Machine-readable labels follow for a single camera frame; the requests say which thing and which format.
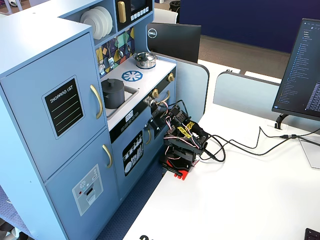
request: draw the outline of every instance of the black cable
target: black cable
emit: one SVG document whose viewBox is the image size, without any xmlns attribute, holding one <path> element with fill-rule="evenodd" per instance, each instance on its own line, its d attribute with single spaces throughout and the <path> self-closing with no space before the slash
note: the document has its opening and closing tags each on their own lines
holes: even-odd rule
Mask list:
<svg viewBox="0 0 320 240">
<path fill-rule="evenodd" d="M 303 141 L 305 141 L 305 142 L 307 142 L 307 143 L 314 144 L 314 145 L 317 145 L 317 146 L 320 147 L 320 143 L 317 143 L 317 142 L 315 142 L 315 141 L 311 141 L 311 140 L 306 139 L 306 138 L 301 137 L 301 136 L 297 136 L 297 138 L 298 138 L 298 139 L 301 139 L 301 140 L 303 140 Z"/>
<path fill-rule="evenodd" d="M 255 156 L 263 156 L 263 155 L 266 155 L 266 154 L 270 153 L 273 149 L 275 149 L 275 148 L 277 148 L 278 146 L 280 146 L 281 144 L 285 143 L 286 141 L 295 138 L 295 137 L 289 137 L 289 138 L 283 140 L 282 142 L 278 143 L 277 145 L 273 146 L 272 148 L 270 148 L 268 151 L 266 151 L 266 152 L 264 152 L 264 153 L 255 153 L 255 152 L 248 151 L 248 150 L 246 150 L 246 149 L 243 149 L 242 147 L 239 147 L 239 146 L 233 144 L 233 143 L 231 142 L 231 140 L 229 140 L 229 141 L 228 141 L 228 140 L 225 140 L 223 137 L 218 136 L 218 135 L 213 135 L 213 136 L 214 136 L 214 137 L 217 137 L 217 138 L 220 138 L 220 139 L 222 139 L 223 141 L 225 141 L 225 142 L 226 142 L 225 145 L 230 144 L 230 145 L 232 145 L 232 146 L 234 146 L 234 147 L 236 147 L 236 148 L 238 148 L 238 149 L 240 149 L 240 150 L 242 150 L 242 151 L 244 151 L 244 152 L 246 152 L 246 153 L 248 153 L 248 154 L 255 155 Z"/>
<path fill-rule="evenodd" d="M 206 160 L 209 160 L 209 159 L 213 159 L 213 160 L 215 160 L 215 161 L 217 161 L 217 162 L 219 162 L 219 163 L 223 163 L 225 160 L 226 160 L 226 151 L 225 151 L 225 148 L 223 147 L 223 145 L 221 144 L 221 142 L 218 140 L 218 139 L 216 139 L 214 136 L 212 136 L 212 138 L 220 145 L 220 147 L 221 147 L 221 149 L 222 149 L 222 151 L 223 151 L 223 159 L 222 160 L 219 160 L 215 155 L 213 155 L 211 152 L 209 152 L 208 150 L 204 150 L 204 152 L 206 153 L 206 154 L 208 154 L 210 157 L 209 158 L 207 158 L 207 159 L 203 159 L 201 156 L 200 156 L 200 158 L 202 159 L 202 160 L 204 160 L 204 161 L 206 161 Z"/>
<path fill-rule="evenodd" d="M 270 151 L 272 151 L 273 149 L 275 149 L 276 147 L 278 147 L 279 145 L 283 144 L 284 142 L 286 142 L 286 141 L 289 140 L 289 139 L 296 139 L 296 138 L 304 139 L 304 138 L 302 138 L 302 137 L 308 136 L 308 135 L 311 135 L 311 134 L 314 134 L 314 133 L 316 133 L 316 132 L 318 132 L 318 131 L 320 131 L 320 128 L 317 129 L 317 130 L 315 130 L 315 131 L 313 131 L 313 132 L 309 132 L 309 133 L 303 134 L 303 135 L 295 135 L 295 134 L 293 134 L 293 135 L 281 135 L 281 136 L 268 136 L 268 135 L 263 131 L 263 129 L 259 126 L 259 133 L 258 133 L 258 138 L 257 138 L 255 147 L 246 146 L 246 145 L 244 145 L 244 144 L 242 144 L 242 143 L 240 143 L 240 142 L 237 142 L 237 141 L 234 140 L 234 139 L 231 139 L 231 140 L 227 141 L 227 140 L 225 140 L 224 138 L 222 138 L 222 137 L 220 137 L 220 136 L 218 136 L 218 135 L 210 135 L 210 137 L 211 137 L 211 136 L 218 137 L 218 138 L 220 138 L 220 139 L 222 139 L 222 140 L 224 140 L 224 141 L 226 142 L 214 155 L 218 154 L 227 144 L 231 144 L 231 145 L 235 146 L 236 148 L 238 148 L 238 149 L 240 149 L 240 150 L 243 150 L 243 151 L 245 151 L 245 152 L 247 152 L 247 153 L 249 153 L 249 154 L 256 155 L 256 156 L 263 156 L 263 155 L 269 153 Z M 259 144 L 259 139 L 260 139 L 260 133 L 261 133 L 261 132 L 262 132 L 267 138 L 282 138 L 282 139 L 285 139 L 285 140 L 282 141 L 281 143 L 277 144 L 277 145 L 274 146 L 273 148 L 269 149 L 267 152 L 262 153 L 261 155 L 259 155 L 259 154 L 257 154 L 257 153 L 254 153 L 254 152 L 249 152 L 249 151 L 247 151 L 247 150 L 245 150 L 245 149 L 243 149 L 243 148 L 241 148 L 241 147 L 239 147 L 239 146 L 234 145 L 234 144 L 231 143 L 231 142 L 235 142 L 235 143 L 237 143 L 237 144 L 239 144 L 239 145 L 242 145 L 242 146 L 244 146 L 244 147 L 246 147 L 246 148 L 255 149 L 255 148 L 257 148 L 257 146 L 258 146 L 258 144 Z"/>
</svg>

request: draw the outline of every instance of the cabinet door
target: cabinet door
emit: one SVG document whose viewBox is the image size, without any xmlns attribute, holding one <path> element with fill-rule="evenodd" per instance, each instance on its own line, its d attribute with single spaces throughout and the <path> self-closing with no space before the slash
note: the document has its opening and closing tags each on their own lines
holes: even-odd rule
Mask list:
<svg viewBox="0 0 320 240">
<path fill-rule="evenodd" d="M 46 185 L 70 240 L 96 238 L 119 205 L 108 143 L 105 130 Z"/>
<path fill-rule="evenodd" d="M 99 84 L 88 33 L 1 80 L 44 181 L 106 125 Z"/>
<path fill-rule="evenodd" d="M 175 102 L 175 83 L 170 83 L 159 95 L 158 100 L 167 97 L 170 91 L 169 104 Z M 114 164 L 120 198 L 122 199 L 137 182 L 155 154 L 163 145 L 163 136 L 168 130 L 165 126 L 154 139 L 154 131 L 145 128 L 152 117 L 151 110 L 147 107 L 138 115 L 134 122 L 113 143 Z"/>
</svg>

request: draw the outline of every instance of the gold knob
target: gold knob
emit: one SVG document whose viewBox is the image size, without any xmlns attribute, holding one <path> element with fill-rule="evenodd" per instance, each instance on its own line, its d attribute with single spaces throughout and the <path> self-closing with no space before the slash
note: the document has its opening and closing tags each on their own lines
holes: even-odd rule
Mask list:
<svg viewBox="0 0 320 240">
<path fill-rule="evenodd" d="M 173 73 L 170 73 L 169 76 L 168 76 L 168 82 L 171 83 L 175 80 L 175 77 L 174 77 L 174 74 Z"/>
<path fill-rule="evenodd" d="M 158 89 L 154 89 L 153 91 L 152 91 L 152 97 L 154 98 L 154 99 L 156 99 L 156 98 L 158 98 L 159 97 L 159 92 L 158 92 Z"/>
</svg>

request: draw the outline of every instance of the desk divider panel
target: desk divider panel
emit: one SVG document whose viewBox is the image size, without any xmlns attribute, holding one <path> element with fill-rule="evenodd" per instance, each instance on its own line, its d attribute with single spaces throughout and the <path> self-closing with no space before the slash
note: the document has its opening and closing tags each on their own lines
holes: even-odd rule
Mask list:
<svg viewBox="0 0 320 240">
<path fill-rule="evenodd" d="M 215 85 L 213 103 L 261 118 L 276 121 L 280 113 L 271 111 L 280 84 L 233 72 L 221 73 Z M 288 116 L 284 124 L 309 132 L 320 122 Z"/>
</svg>

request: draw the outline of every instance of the chalkboard label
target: chalkboard label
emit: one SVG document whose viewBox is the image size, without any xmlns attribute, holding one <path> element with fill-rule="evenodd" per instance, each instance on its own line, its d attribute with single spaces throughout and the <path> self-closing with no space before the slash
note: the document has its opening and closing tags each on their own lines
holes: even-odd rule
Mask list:
<svg viewBox="0 0 320 240">
<path fill-rule="evenodd" d="M 71 128 L 84 115 L 75 78 L 44 99 L 57 136 Z"/>
</svg>

